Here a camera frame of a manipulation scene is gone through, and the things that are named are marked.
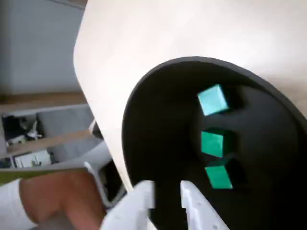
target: person's arm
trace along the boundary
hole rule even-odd
[[[77,230],[98,230],[105,215],[94,179],[85,170],[21,180],[20,199],[33,223],[64,211]]]
[[[19,183],[20,179],[0,186],[0,229],[25,230],[36,226],[20,200]]]

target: wooden shelf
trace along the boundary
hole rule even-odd
[[[90,130],[71,132],[55,137],[42,138],[39,140],[31,140],[23,144],[14,144],[7,147],[7,156],[15,156],[27,152],[43,150],[51,146],[59,145],[72,140],[89,138],[92,136]]]
[[[82,92],[0,95],[0,113],[86,104]]]

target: green surface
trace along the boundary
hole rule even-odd
[[[201,132],[201,152],[215,157],[223,157],[223,135]]]
[[[198,94],[201,109],[205,116],[229,109],[220,85],[215,85]]]
[[[225,166],[205,167],[212,188],[215,189],[232,189],[229,175]]]
[[[9,171],[0,171],[0,185],[9,183],[16,179],[22,178],[32,178],[36,176],[46,175],[49,173],[69,171],[74,169],[65,169],[65,170],[41,170],[41,171],[16,171],[14,169]]]

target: white object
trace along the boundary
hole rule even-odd
[[[154,208],[154,183],[142,181],[107,214],[100,230],[145,230],[150,208]]]
[[[32,152],[15,157],[15,162],[17,168],[42,167],[51,164],[50,155],[46,149],[39,152]]]
[[[190,181],[181,181],[181,206],[187,210],[189,230],[229,230],[209,201]]]
[[[2,230],[27,230],[36,226],[27,216],[15,180],[0,186],[0,228]]]
[[[34,138],[35,140],[38,140],[38,138],[41,138],[43,136],[41,134],[38,134],[37,121],[34,122],[32,129],[27,133],[27,135]]]

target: white sleeve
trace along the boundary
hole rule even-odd
[[[36,226],[27,216],[19,194],[20,179],[0,186],[0,229],[28,230]]]

